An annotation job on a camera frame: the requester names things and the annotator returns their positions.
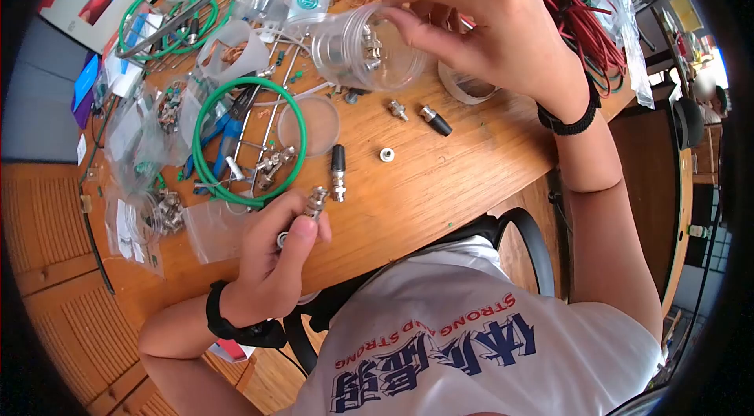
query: person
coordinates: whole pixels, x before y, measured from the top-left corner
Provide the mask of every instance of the person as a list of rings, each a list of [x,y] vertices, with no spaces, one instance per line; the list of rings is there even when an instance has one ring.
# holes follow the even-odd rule
[[[589,112],[579,57],[542,0],[383,3],[408,44],[453,69],[530,96],[565,126]],[[474,18],[473,31],[458,33],[459,13]],[[661,305],[608,125],[597,111],[581,129],[555,135],[573,230],[568,303],[516,287],[484,237],[422,250],[348,299],[279,414],[605,414],[642,392],[661,358]],[[296,306],[316,237],[332,237],[326,215],[301,215],[305,204],[290,191],[250,216],[238,279],[219,298],[233,327]],[[217,339],[206,308],[200,296],[148,319],[139,337],[147,372],[180,414],[260,414],[201,359]]]
[[[705,125],[718,124],[727,116],[728,94],[722,87],[715,86],[706,97],[701,100],[697,98],[697,104]]]

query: pliers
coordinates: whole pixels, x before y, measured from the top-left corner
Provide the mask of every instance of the pliers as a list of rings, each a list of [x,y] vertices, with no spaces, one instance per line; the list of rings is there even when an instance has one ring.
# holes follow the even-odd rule
[[[212,167],[212,175],[215,179],[220,180],[225,174],[225,168],[228,167],[228,164],[225,162],[225,157],[234,154],[235,148],[240,140],[241,132],[243,131],[243,120],[254,105],[259,88],[259,85],[248,84],[240,95],[235,98],[228,113],[224,114],[215,123],[212,133],[201,139],[201,148],[204,149],[214,137],[222,133],[220,150],[217,152],[217,158]],[[188,160],[183,167],[183,178],[188,179],[193,172],[194,156],[192,155],[188,157]],[[194,189],[194,194],[197,195],[206,195],[208,193],[210,193],[210,191],[206,187]]]

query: wooden table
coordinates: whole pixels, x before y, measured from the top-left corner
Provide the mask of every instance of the wooden table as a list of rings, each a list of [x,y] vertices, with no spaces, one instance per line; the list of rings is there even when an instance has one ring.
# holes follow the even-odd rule
[[[281,69],[288,67],[290,57],[287,56]],[[187,61],[187,66],[179,70],[187,71],[193,63]],[[322,82],[310,60],[299,57],[294,72],[296,69],[304,70],[305,74],[290,85],[292,91],[302,92]],[[273,80],[281,82],[283,72],[278,71]],[[162,88],[168,77],[155,73],[148,80]],[[627,79],[623,91],[603,101],[603,115],[612,119],[634,95]],[[266,94],[259,100],[270,97]],[[406,106],[409,122],[388,112],[386,105],[392,99]],[[373,93],[360,97],[355,105],[348,105],[342,96],[336,95],[333,102],[341,120],[339,142],[346,150],[347,191],[344,203],[329,202],[326,206],[333,226],[333,242],[329,246],[318,243],[307,260],[303,270],[305,294],[356,277],[437,240],[556,165],[552,135],[539,124],[534,101],[501,91],[492,100],[466,106],[445,91],[434,63],[428,64],[419,81],[405,91]],[[449,137],[440,136],[418,116],[424,104],[429,104],[452,126]],[[269,109],[252,110],[244,139],[262,140],[269,116],[260,118],[260,114]],[[88,139],[88,159],[93,142],[89,128],[82,133]],[[214,159],[218,141],[204,150],[207,159]],[[389,164],[378,156],[385,147],[396,153]],[[257,155],[255,148],[242,146],[240,164],[253,166]],[[329,163],[328,155],[307,159],[293,186],[306,191],[314,185],[329,187]],[[95,155],[94,166],[99,169],[99,179],[109,179],[101,150]],[[176,181],[178,170],[166,167],[162,172],[170,189],[180,194],[183,204],[191,206],[207,201],[207,197],[192,194],[191,181]],[[236,182],[234,188],[248,189],[248,184],[246,187],[240,184]],[[91,196],[89,218],[97,248],[103,258],[108,258],[112,255],[105,229],[106,204],[97,193],[98,186],[106,190],[106,182],[102,180],[85,182],[84,190]],[[163,238],[160,249],[165,279],[123,259],[104,261],[118,303],[137,328],[156,311],[205,293],[212,281],[234,279],[238,273],[236,259],[200,264],[185,231]]]

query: coiled green cable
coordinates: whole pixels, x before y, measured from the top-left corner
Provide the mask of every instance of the coiled green cable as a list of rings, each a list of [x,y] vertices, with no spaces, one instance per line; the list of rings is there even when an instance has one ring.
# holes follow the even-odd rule
[[[207,161],[204,159],[204,155],[201,152],[201,122],[204,120],[204,116],[214,108],[215,104],[217,104],[218,101],[220,101],[229,91],[242,84],[258,84],[280,94],[283,99],[288,102],[291,110],[293,110],[293,114],[296,116],[296,119],[298,121],[298,130],[301,134],[301,146],[298,149],[296,163],[293,165],[293,169],[291,170],[290,175],[285,179],[285,181],[283,181],[282,184],[278,185],[278,188],[276,188],[269,194],[256,198],[248,198],[241,197],[240,195],[235,195],[233,192],[223,187],[222,185],[208,187],[210,193],[220,200],[228,201],[232,204],[243,204],[251,206],[252,208],[261,209],[265,205],[265,201],[282,194],[283,191],[288,188],[291,183],[293,183],[293,180],[296,178],[296,176],[298,176],[298,172],[301,170],[302,164],[304,164],[304,157],[306,153],[306,124],[304,123],[304,115],[298,108],[296,101],[280,85],[267,79],[257,78],[254,76],[245,76],[242,78],[234,79],[233,81],[227,82],[217,88],[217,90],[212,92],[212,94],[210,94],[210,96],[207,98],[207,101],[204,103],[204,105],[202,105],[201,110],[199,111],[199,115],[197,116],[197,123],[194,127],[194,139],[192,141],[192,154],[194,156],[194,166],[196,168],[199,179],[201,179],[202,182],[206,184],[217,183],[218,179],[216,179],[215,176],[212,175],[212,170],[209,166],[207,166]]]
[[[121,19],[121,26],[118,29],[118,45],[120,46],[120,48],[121,48],[122,51],[128,51],[128,50],[130,50],[130,48],[127,46],[127,44],[125,42],[125,37],[123,35],[124,34],[124,27],[126,25],[126,20],[127,20],[128,16],[132,15],[133,13],[135,13],[137,11],[137,9],[139,8],[139,5],[143,1],[144,0],[135,0],[127,8],[125,14],[123,14],[123,18]],[[188,0],[188,1],[193,4],[197,0]],[[231,0],[230,4],[228,6],[228,11],[225,13],[225,17],[223,17],[223,19],[217,25],[217,27],[215,28],[215,30],[217,30],[218,28],[220,28],[221,26],[225,25],[228,22],[228,19],[230,18],[231,14],[233,12],[233,6],[234,6],[234,4],[235,4],[235,0]],[[165,56],[168,53],[184,54],[184,53],[187,53],[189,51],[193,51],[193,50],[199,49],[205,43],[205,41],[210,37],[210,35],[212,35],[212,33],[214,33],[214,30],[212,32],[210,32],[210,29],[212,29],[212,26],[217,21],[218,15],[220,15],[220,7],[217,5],[217,1],[216,0],[210,1],[210,6],[212,7],[211,10],[210,10],[210,14],[209,14],[209,16],[207,16],[207,20],[204,21],[204,25],[202,25],[202,27],[199,29],[199,37],[200,38],[199,38],[199,40],[196,43],[194,43],[191,46],[185,46],[184,45],[183,47],[178,48],[179,46],[181,46],[183,44],[181,42],[181,40],[178,39],[174,43],[171,44],[168,41],[167,35],[165,35],[164,37],[162,37],[162,44],[163,44],[163,49],[162,50],[160,50],[160,51],[158,51],[156,53],[153,53],[153,54],[146,54],[146,55],[144,55],[144,54],[137,54],[137,55],[134,55],[133,58],[135,60],[138,60],[138,61],[147,61],[147,60],[154,60],[155,58],[163,57],[163,56]],[[172,14],[173,11],[176,10],[177,7],[178,7],[178,5],[176,5],[174,7],[174,9],[171,11],[171,14]],[[199,12],[198,11],[194,12],[194,19],[197,19],[197,18],[199,18]],[[186,30],[184,33],[181,33],[180,30],[176,30],[176,34],[180,38],[183,38],[183,39],[186,39],[188,37],[187,33],[188,33],[188,30]]]

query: white t-shirt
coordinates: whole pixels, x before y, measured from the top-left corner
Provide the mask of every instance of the white t-shirt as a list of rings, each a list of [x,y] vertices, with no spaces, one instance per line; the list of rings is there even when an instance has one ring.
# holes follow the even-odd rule
[[[516,287],[482,237],[386,268],[330,323],[315,371],[278,414],[605,414],[639,394],[655,338],[601,303]]]

